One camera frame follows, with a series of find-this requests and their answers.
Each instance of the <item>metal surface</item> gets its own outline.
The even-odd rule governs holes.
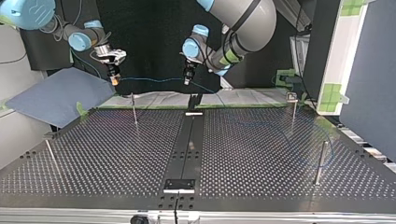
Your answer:
[[[100,110],[2,171],[0,207],[158,209],[183,111]]]
[[[392,216],[327,214],[394,214],[396,177],[310,109],[300,108],[295,120],[293,106],[208,109],[185,118],[178,110],[137,112],[135,126],[133,110],[96,111],[51,142],[56,160],[43,143],[1,170],[0,207],[29,209],[2,208],[0,222],[34,211],[78,215],[68,208],[87,215],[105,209],[104,217],[122,209],[176,208],[180,220],[203,212],[207,223],[292,222],[301,213],[320,223],[394,222]],[[330,149],[315,185],[325,141]],[[163,193],[167,179],[180,178],[195,180],[195,193]]]
[[[394,214],[396,176],[326,119],[300,109],[293,121],[292,111],[206,110],[191,210]],[[332,150],[316,186],[324,141]]]

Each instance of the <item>black mount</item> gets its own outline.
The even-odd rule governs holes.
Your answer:
[[[186,60],[185,64],[186,66],[184,67],[183,71],[184,85],[188,86],[195,77],[195,69],[198,67],[198,63]]]

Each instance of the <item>wire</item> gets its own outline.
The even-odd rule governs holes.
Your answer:
[[[89,67],[91,67],[91,68],[95,71],[96,75],[97,75],[99,78],[102,78],[100,72],[99,72],[93,65],[91,65],[90,63],[85,62],[85,61],[82,60],[80,57],[78,57],[77,54],[76,54],[72,49],[70,49],[70,51],[71,51],[72,54],[73,54],[77,59],[79,59],[82,63],[85,63],[85,64],[87,64]]]
[[[77,14],[77,16],[76,16],[76,19],[75,19],[75,21],[73,22],[73,25],[76,25],[76,24],[77,24],[77,22],[78,22],[78,20],[79,20],[79,17],[81,16],[81,11],[82,11],[82,0],[79,0],[79,10],[78,10],[78,14]]]
[[[17,62],[22,61],[26,56],[27,56],[27,52],[25,52],[25,53],[23,54],[23,56],[21,56],[21,57],[20,57],[19,59],[17,59],[17,60],[9,61],[9,62],[2,62],[2,63],[0,63],[0,64],[17,63]]]
[[[299,21],[300,21],[302,12],[303,12],[303,6],[300,6],[300,10],[299,10],[299,12],[298,12],[297,22],[296,22],[296,35],[294,36],[294,47],[295,47],[295,50],[296,50],[296,60],[297,60],[297,66],[298,66],[298,72],[299,72],[299,76],[298,76],[298,77],[299,77],[299,78],[301,79],[301,81],[303,82],[304,89],[305,89],[305,91],[306,91],[306,94],[308,95],[309,100],[310,100],[311,103],[312,103],[312,106],[315,108],[315,110],[318,110],[317,106],[314,104],[314,100],[312,99],[312,96],[311,96],[311,94],[309,93],[308,88],[307,88],[306,85],[305,85],[305,80],[304,80],[303,74],[302,74],[302,72],[301,72],[300,59],[299,59],[299,54],[298,54],[298,49],[297,49],[298,24],[299,24]]]
[[[135,81],[151,81],[151,82],[156,82],[156,83],[164,83],[168,81],[177,81],[177,80],[183,80],[181,77],[172,77],[168,79],[154,79],[154,78],[148,78],[148,77],[125,77],[122,78],[121,81],[125,80],[135,80]]]
[[[219,97],[219,95],[218,95],[218,94],[216,94],[216,95],[218,96],[218,98],[219,98],[220,101],[222,102],[224,108],[227,108],[226,104],[224,104],[224,102],[221,100],[221,98]],[[322,166],[318,166],[317,164],[310,164],[309,161],[304,160],[304,159],[302,159],[302,158],[300,158],[299,161],[301,161],[302,163],[304,163],[304,164],[306,164],[306,165],[309,165],[309,166],[311,166],[311,167],[313,167],[313,168],[327,168],[328,166],[330,166],[330,165],[332,164],[332,162],[333,162],[333,160],[334,160],[334,157],[335,157],[334,147],[333,147],[332,139],[330,138],[329,133],[328,133],[326,130],[324,130],[322,127],[318,126],[316,123],[311,122],[312,120],[304,119],[303,117],[300,117],[300,119],[305,120],[307,123],[313,124],[314,127],[319,128],[319,129],[326,135],[326,138],[327,138],[327,140],[329,141],[330,148],[331,148],[331,157],[330,157],[329,160],[328,160],[325,164],[323,164]],[[241,122],[241,121],[238,120],[236,123],[241,124],[241,125],[259,125],[259,124],[269,125],[270,128],[273,128],[273,129],[277,130],[279,133],[282,134],[282,137],[286,140],[286,143],[287,143],[288,147],[294,152],[294,154],[298,155],[298,150],[297,150],[295,147],[293,147],[291,141],[290,141],[289,138],[286,136],[285,132],[283,132],[282,130],[280,130],[279,128],[277,128],[276,125],[273,125],[273,124],[271,123],[271,121],[267,121],[267,120],[266,120],[266,121]]]
[[[168,81],[183,80],[183,78],[180,78],[180,77],[173,77],[173,78],[168,78],[168,79],[154,79],[154,78],[147,78],[147,77],[126,77],[126,78],[123,78],[121,81],[123,81],[123,80],[145,80],[145,81],[151,81],[151,82],[156,82],[156,83],[164,83],[164,82],[168,82]],[[214,91],[212,91],[212,90],[208,89],[207,87],[202,86],[202,85],[200,85],[200,84],[198,84],[198,83],[191,82],[191,84],[194,85],[194,86],[196,86],[196,87],[199,87],[199,88],[201,88],[201,89],[203,89],[203,90],[205,90],[205,91],[208,91],[208,92],[210,92],[210,93],[216,94],[216,96],[217,96],[217,97],[219,98],[219,100],[221,101],[223,107],[224,107],[224,108],[227,108],[226,104],[224,103],[224,101],[221,99],[221,97],[220,97],[217,93],[215,93]],[[302,120],[305,120],[305,122],[310,122],[310,123],[311,123],[311,121],[312,121],[312,120],[304,119],[303,117],[301,117],[301,119],[302,119]],[[270,121],[241,122],[241,121],[238,120],[236,123],[239,123],[239,124],[241,124],[241,125],[254,125],[254,126],[255,126],[255,125],[260,125],[260,124],[269,125],[270,128],[275,129],[275,130],[277,130],[279,133],[281,133],[281,135],[282,135],[282,137],[285,139],[285,141],[286,141],[288,147],[294,152],[295,155],[298,156],[298,154],[299,154],[298,150],[297,150],[295,147],[293,147],[291,141],[289,140],[289,138],[287,137],[287,135],[285,134],[285,132],[283,132],[282,130],[280,130],[279,128],[277,128],[276,125],[272,124]],[[332,164],[332,162],[333,162],[333,160],[334,160],[334,155],[335,155],[334,149],[333,149],[332,139],[330,138],[330,135],[329,135],[328,132],[326,132],[326,130],[324,130],[322,127],[318,126],[316,123],[312,123],[312,124],[314,125],[314,127],[319,128],[319,129],[326,135],[326,138],[327,138],[327,140],[329,141],[330,148],[331,148],[331,157],[330,157],[329,160],[328,160],[325,164],[323,164],[322,166],[318,166],[317,164],[311,164],[309,161],[307,161],[307,160],[305,160],[305,159],[302,159],[302,158],[300,158],[299,160],[300,160],[302,163],[304,163],[304,164],[306,164],[306,165],[309,165],[309,166],[311,166],[311,167],[314,167],[314,168],[327,168],[328,166],[330,166],[330,165]]]

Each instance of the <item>dark fabric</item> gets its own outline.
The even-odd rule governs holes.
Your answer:
[[[97,0],[97,6],[103,25],[113,33],[111,44],[128,52],[120,67],[123,77],[182,77],[185,58],[179,53],[194,24],[209,27],[211,47],[217,49],[221,45],[221,23],[195,0],[116,2]],[[203,66],[197,70],[194,81],[212,91],[219,90],[219,77],[209,74]],[[185,87],[181,80],[166,83],[124,81],[117,91],[121,94],[131,91],[205,92],[192,85]]]

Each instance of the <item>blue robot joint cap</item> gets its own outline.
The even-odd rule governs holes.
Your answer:
[[[209,36],[209,29],[204,25],[196,24],[192,31],[198,35],[204,35],[206,37]]]
[[[195,58],[199,55],[199,48],[200,47],[194,40],[187,39],[183,45],[183,53],[188,58]]]

